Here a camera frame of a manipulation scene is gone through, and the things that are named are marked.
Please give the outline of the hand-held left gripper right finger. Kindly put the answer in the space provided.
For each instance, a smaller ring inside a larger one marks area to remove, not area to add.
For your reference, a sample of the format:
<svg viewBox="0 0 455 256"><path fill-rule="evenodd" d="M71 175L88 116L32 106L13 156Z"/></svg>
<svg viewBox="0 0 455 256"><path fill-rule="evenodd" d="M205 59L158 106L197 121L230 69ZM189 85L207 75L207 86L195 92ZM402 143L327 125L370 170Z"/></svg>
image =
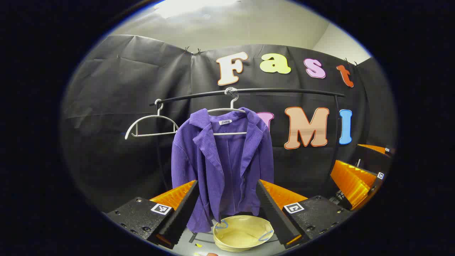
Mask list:
<svg viewBox="0 0 455 256"><path fill-rule="evenodd" d="M325 235L354 213L323 196L306 198L265 180L257 181L256 195L286 249Z"/></svg>

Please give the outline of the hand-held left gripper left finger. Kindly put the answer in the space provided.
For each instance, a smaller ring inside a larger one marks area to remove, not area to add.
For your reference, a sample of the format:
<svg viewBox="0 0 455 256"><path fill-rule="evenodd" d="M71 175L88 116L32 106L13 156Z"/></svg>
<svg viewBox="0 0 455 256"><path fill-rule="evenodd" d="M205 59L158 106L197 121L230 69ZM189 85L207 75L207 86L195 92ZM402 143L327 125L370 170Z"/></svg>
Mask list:
<svg viewBox="0 0 455 256"><path fill-rule="evenodd" d="M192 180L152 199L135 197L107 213L114 223L155 245L173 249L186 229L199 198Z"/></svg>

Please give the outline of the yellow laundry hamper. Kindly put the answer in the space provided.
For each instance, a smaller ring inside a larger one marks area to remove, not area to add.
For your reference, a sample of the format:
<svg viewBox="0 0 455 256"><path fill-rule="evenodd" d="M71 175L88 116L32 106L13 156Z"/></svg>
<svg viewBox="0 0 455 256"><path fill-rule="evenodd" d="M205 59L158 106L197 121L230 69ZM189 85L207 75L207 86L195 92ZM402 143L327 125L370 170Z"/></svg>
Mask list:
<svg viewBox="0 0 455 256"><path fill-rule="evenodd" d="M251 215L227 217L213 226L215 245L228 252L248 251L274 235L271 223Z"/></svg>

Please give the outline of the purple ribbed jacket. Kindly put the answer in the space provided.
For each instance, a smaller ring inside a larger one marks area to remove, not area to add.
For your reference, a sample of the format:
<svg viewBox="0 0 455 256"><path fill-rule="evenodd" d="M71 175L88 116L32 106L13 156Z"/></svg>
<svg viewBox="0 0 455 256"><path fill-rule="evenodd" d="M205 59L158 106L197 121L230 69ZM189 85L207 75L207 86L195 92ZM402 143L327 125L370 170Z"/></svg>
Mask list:
<svg viewBox="0 0 455 256"><path fill-rule="evenodd" d="M259 215L258 180L274 182L272 139L254 111L212 116L207 109L192 113L172 143L172 186L198 181L199 198L187 223L192 232L209 232L212 220L239 213ZM247 132L214 136L214 133Z"/></svg>

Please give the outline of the white clothes hanger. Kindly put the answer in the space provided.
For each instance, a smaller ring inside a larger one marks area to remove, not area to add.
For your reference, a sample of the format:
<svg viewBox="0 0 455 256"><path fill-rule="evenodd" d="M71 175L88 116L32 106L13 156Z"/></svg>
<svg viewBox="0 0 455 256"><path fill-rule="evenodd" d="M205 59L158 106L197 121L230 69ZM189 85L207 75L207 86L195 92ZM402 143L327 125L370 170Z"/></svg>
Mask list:
<svg viewBox="0 0 455 256"><path fill-rule="evenodd" d="M229 112L234 111L234 112L243 112L243 113L245 113L245 111L242 110L242 109L234 108L234 102L236 102L237 99L239 98L238 93L230 92L230 96L232 97L232 100L230 102L230 107L229 108L209 109L209 110L207 110L207 112L211 113L211 112L220 112L220 111L229 111ZM214 133L213 135L214 136L226 136L226 135L244 135L244 134L247 134L247 132Z"/></svg>
<svg viewBox="0 0 455 256"><path fill-rule="evenodd" d="M124 136L124 139L127 140L128 137L131 135L133 137L154 137L154 136L161 136L161 135L171 135L171 134L176 134L177 133L177 130L180 128L177 123L166 117L166 116L162 116L160 114L161 110L164 108L164 101L162 101L161 99L156 99L155 100L155 105L158 107L157 109L157 114L155 115L148 115L148 116L144 116L142 118L138 118L137 120L135 120L131 125L130 127L128 128L128 130L126 131L125 133L125 136ZM140 121L143 121L145 119L150 119L150 118L160 118L160 119L166 119L168 121L170 121L172 123L172 132L164 132L164 133L148 133L148 134L139 134L139 123Z"/></svg>

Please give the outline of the black clothes rack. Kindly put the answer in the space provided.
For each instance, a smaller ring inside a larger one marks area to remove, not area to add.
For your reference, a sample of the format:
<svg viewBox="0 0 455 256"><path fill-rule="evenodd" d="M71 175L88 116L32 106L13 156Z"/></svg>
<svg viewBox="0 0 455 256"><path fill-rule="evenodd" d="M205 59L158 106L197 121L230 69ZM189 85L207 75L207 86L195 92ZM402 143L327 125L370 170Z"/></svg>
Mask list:
<svg viewBox="0 0 455 256"><path fill-rule="evenodd" d="M327 95L330 97L334 97L335 107L339 107L338 104L338 97L343 97L343 94L337 94L334 92L324 92L318 90L306 90L306 89L283 89L283 88L273 88L273 89L240 89L237 90L238 94L258 94L258 93L279 93L279 94L316 94L316 95ZM202 94L192 94L187 95L184 97L174 97L162 100L164 103L166 102L174 102L174 101L181 101L181 100L188 100L193 98L201 98L201 97L211 97L224 94L224 91L216 91L216 92L206 92ZM220 112L211 112L210 115L212 116L220 116L228 113L229 111L220 111Z"/></svg>

